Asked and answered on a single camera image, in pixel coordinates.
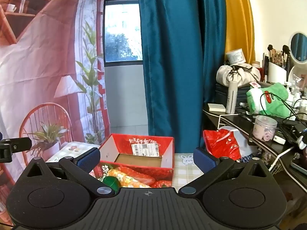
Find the orange floral cloth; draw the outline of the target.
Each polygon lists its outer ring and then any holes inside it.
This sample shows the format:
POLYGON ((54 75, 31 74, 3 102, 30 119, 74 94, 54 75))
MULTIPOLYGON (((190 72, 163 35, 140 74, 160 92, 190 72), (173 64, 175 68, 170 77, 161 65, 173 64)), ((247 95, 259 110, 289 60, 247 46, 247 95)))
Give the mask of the orange floral cloth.
POLYGON ((121 187, 131 187, 131 188, 150 188, 149 185, 142 183, 135 178, 128 176, 126 173, 119 171, 118 169, 111 169, 108 171, 106 176, 116 177, 121 184, 121 187))

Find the green plush toy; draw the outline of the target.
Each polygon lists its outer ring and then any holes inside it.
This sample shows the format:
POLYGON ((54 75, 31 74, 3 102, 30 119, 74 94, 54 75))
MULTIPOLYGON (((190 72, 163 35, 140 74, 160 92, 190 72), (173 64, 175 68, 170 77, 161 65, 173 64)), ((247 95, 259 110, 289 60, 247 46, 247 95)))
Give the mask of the green plush toy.
POLYGON ((288 91, 280 83, 265 88, 251 88, 246 96, 251 114, 286 118, 294 109, 287 103, 288 91))

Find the printed room scene backdrop cloth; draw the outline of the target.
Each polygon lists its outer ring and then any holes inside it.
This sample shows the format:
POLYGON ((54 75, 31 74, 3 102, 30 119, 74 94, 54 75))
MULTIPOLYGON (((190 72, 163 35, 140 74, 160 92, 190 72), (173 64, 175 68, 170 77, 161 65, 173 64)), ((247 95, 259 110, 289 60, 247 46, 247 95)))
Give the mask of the printed room scene backdrop cloth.
POLYGON ((32 158, 50 160, 110 134, 102 50, 104 0, 1 0, 1 138, 32 148, 1 164, 7 197, 32 158))

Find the dark framed window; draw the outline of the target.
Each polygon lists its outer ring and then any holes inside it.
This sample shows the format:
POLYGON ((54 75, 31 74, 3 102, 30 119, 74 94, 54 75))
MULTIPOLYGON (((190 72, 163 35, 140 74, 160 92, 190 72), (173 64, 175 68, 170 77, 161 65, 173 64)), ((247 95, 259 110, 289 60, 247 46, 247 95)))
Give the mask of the dark framed window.
POLYGON ((143 64, 138 0, 105 0, 102 29, 107 67, 143 64))

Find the yellow curtain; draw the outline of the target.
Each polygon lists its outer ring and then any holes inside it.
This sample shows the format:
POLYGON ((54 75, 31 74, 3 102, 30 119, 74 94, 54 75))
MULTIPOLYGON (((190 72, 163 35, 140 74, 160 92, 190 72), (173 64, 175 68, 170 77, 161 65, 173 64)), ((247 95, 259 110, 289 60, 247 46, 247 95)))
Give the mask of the yellow curtain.
POLYGON ((250 0, 226 1, 225 52, 241 48, 246 62, 256 59, 254 49, 254 23, 250 0))

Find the teal curtain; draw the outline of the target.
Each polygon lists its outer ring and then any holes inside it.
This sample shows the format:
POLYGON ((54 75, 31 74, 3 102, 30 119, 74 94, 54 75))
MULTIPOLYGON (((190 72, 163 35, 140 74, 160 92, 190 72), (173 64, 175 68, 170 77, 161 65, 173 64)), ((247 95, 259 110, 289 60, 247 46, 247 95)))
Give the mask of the teal curtain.
POLYGON ((148 132, 191 153, 224 61, 226 0, 139 0, 139 9, 148 132))

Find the white makeup brush holder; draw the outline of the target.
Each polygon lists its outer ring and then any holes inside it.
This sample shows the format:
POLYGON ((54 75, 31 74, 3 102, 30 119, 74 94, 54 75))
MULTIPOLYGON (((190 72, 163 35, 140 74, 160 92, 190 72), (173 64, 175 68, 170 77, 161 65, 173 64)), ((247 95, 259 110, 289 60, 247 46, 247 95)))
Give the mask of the white makeup brush holder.
POLYGON ((282 67, 269 62, 268 63, 268 81, 270 83, 281 83, 287 81, 287 71, 282 67))

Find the red plastic bag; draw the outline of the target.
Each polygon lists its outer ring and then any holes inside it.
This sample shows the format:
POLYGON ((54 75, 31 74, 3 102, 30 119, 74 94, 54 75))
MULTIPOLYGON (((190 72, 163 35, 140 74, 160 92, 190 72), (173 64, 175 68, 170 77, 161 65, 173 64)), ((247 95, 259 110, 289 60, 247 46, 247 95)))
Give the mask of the red plastic bag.
POLYGON ((241 159, 239 144, 234 136, 235 130, 204 130, 203 138, 206 150, 216 158, 228 157, 241 159))

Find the red strawberry cardboard box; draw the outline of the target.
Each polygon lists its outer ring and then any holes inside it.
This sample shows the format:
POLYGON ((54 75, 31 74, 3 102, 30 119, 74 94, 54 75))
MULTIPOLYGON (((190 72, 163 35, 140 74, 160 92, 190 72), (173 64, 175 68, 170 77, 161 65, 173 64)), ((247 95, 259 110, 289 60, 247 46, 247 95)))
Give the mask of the red strawberry cardboard box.
POLYGON ((174 139, 168 136, 138 136, 113 133, 99 147, 100 162, 94 168, 102 181, 118 169, 151 188, 172 186, 174 139))

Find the white spray bottle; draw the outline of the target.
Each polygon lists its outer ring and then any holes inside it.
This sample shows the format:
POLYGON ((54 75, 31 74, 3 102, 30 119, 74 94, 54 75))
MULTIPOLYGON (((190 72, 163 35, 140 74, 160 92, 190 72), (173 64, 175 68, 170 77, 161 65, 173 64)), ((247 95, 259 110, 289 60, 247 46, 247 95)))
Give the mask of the white spray bottle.
POLYGON ((227 95, 226 113, 234 114, 237 103, 238 83, 236 81, 229 82, 229 89, 227 95))

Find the clear jar pink contents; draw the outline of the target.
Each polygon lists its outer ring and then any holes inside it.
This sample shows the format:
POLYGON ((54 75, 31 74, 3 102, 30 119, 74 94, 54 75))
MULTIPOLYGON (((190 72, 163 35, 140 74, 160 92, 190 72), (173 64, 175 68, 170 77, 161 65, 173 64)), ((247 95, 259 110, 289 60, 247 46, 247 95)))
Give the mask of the clear jar pink contents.
POLYGON ((258 115, 255 118, 252 134, 261 141, 268 142, 273 139, 278 122, 268 116, 258 115))

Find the small white box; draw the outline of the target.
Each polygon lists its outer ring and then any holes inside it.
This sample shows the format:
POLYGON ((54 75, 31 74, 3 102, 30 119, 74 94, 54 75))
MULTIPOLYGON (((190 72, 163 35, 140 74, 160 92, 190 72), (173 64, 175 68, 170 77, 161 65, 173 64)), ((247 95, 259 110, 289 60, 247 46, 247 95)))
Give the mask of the small white box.
POLYGON ((221 113, 226 112, 226 108, 222 104, 208 103, 208 108, 209 108, 209 111, 211 112, 221 112, 221 113))

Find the green round soft object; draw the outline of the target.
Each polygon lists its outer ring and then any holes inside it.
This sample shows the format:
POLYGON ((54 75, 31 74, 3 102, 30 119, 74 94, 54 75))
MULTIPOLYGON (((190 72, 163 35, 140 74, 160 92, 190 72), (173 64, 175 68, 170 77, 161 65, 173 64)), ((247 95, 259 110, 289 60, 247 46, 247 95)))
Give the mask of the green round soft object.
POLYGON ((120 181, 113 176, 106 176, 103 178, 102 182, 112 188, 115 193, 118 193, 119 189, 121 188, 120 181))

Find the white drawstring bag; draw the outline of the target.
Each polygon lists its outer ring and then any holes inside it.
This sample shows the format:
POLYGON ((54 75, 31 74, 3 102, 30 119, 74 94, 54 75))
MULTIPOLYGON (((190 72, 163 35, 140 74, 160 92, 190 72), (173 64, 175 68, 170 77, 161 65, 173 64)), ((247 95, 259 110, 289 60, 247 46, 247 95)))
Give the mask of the white drawstring bag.
POLYGON ((236 82, 238 87, 241 87, 250 82, 259 82, 260 80, 260 71, 247 63, 222 65, 216 73, 216 81, 226 87, 229 86, 231 81, 236 82))

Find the checkered bunny tablecloth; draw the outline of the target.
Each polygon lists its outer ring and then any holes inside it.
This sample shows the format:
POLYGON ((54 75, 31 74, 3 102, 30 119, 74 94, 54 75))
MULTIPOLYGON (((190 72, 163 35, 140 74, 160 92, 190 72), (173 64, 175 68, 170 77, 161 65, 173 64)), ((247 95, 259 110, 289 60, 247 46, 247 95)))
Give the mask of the checkered bunny tablecloth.
MULTIPOLYGON (((47 162, 57 162, 65 156, 78 157, 93 147, 98 148, 98 146, 94 144, 82 142, 65 142, 64 147, 62 147, 56 154, 51 156, 47 162)), ((177 192, 184 185, 187 185, 189 182, 203 175, 203 172, 194 164, 192 159, 192 153, 175 153, 174 155, 174 175, 172 180, 172 187, 175 188, 177 192)))

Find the black desk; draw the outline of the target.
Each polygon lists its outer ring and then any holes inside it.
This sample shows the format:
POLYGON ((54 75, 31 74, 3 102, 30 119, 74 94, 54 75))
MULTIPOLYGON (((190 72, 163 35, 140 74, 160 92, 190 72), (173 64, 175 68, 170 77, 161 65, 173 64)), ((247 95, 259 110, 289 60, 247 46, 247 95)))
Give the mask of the black desk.
POLYGON ((216 127, 222 125, 232 126, 237 128, 247 138, 251 137, 257 147, 261 148, 272 155, 275 163, 273 163, 269 171, 273 172, 277 169, 277 166, 281 166, 286 174, 298 185, 304 192, 306 192, 306 175, 302 174, 298 170, 291 167, 291 161, 294 158, 295 150, 293 147, 286 145, 280 145, 273 141, 262 142, 252 136, 253 123, 240 116, 239 114, 224 114, 219 112, 211 112, 207 108, 203 109, 203 113, 213 122, 216 127))

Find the round white vanity mirror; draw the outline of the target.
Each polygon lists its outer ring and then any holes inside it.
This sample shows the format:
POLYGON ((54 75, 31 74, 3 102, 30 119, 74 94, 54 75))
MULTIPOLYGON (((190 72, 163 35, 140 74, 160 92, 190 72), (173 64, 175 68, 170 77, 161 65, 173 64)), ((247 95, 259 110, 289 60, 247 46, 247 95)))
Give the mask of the round white vanity mirror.
POLYGON ((295 32, 289 40, 290 67, 288 70, 288 81, 293 80, 293 75, 306 74, 306 34, 295 32))

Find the white paper roll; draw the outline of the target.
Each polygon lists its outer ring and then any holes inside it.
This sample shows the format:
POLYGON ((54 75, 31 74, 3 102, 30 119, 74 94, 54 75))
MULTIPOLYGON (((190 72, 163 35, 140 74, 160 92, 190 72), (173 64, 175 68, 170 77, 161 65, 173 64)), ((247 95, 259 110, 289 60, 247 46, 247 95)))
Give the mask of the white paper roll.
POLYGON ((241 48, 229 51, 225 55, 226 60, 230 63, 230 65, 246 63, 245 55, 241 48))

